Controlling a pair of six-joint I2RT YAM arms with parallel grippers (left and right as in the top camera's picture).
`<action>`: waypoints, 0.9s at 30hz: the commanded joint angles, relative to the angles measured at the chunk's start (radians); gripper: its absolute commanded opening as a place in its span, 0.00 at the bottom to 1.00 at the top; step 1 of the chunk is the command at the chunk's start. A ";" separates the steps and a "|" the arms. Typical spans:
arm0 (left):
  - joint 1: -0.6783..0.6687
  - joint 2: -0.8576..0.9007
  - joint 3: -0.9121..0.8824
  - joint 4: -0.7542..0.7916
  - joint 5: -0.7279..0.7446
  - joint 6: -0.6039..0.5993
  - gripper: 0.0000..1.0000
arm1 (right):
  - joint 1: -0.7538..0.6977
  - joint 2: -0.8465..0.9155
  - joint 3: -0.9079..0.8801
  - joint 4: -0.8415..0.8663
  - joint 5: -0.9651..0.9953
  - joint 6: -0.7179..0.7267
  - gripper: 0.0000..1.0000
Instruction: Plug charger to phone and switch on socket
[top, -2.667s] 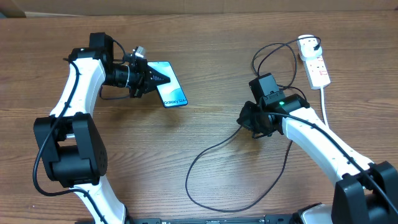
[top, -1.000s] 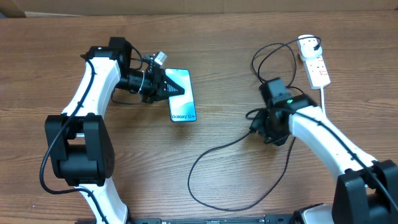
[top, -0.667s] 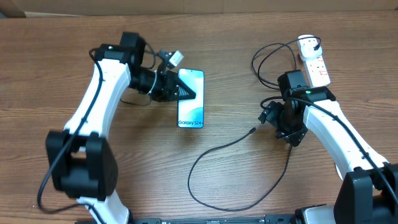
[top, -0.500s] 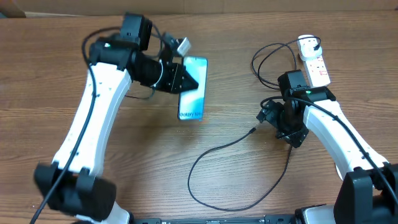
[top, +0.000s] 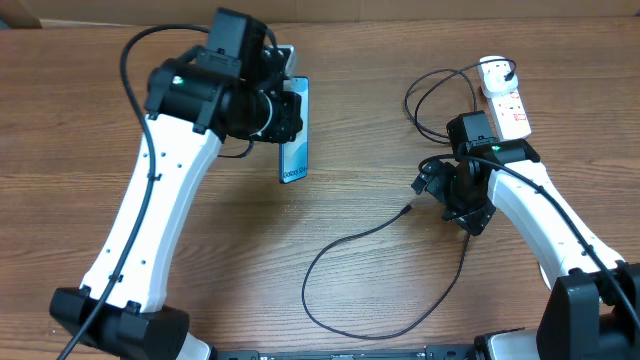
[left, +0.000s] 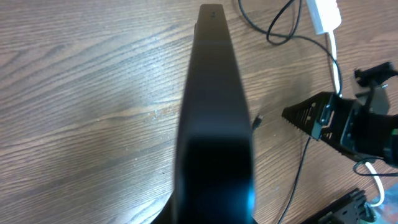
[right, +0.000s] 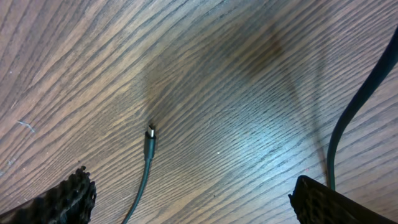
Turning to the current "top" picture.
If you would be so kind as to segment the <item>black smartphone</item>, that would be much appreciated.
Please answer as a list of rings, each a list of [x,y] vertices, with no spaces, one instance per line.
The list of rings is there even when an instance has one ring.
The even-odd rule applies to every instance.
[[[302,120],[302,129],[296,134],[296,139],[293,142],[280,145],[279,180],[282,184],[290,184],[303,179],[308,174],[310,81],[307,77],[294,77],[285,82],[284,89],[301,96],[299,114]]]

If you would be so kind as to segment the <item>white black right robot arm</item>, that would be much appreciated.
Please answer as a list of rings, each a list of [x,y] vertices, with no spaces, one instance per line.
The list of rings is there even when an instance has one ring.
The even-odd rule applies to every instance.
[[[523,117],[463,113],[446,126],[451,153],[423,160],[412,187],[445,207],[444,220],[483,232],[501,211],[534,254],[551,295],[535,329],[476,338],[470,359],[636,359],[639,267],[581,220],[527,142]]]

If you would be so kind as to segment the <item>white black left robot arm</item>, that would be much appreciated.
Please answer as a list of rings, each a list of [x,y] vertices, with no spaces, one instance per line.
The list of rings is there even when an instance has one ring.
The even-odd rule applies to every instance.
[[[134,102],[143,135],[110,233],[77,287],[59,288],[51,317],[72,344],[122,359],[213,359],[214,346],[166,305],[174,251],[196,191],[228,138],[273,143],[279,180],[309,169],[310,83],[296,51],[249,15],[219,9],[205,44],[165,60]]]

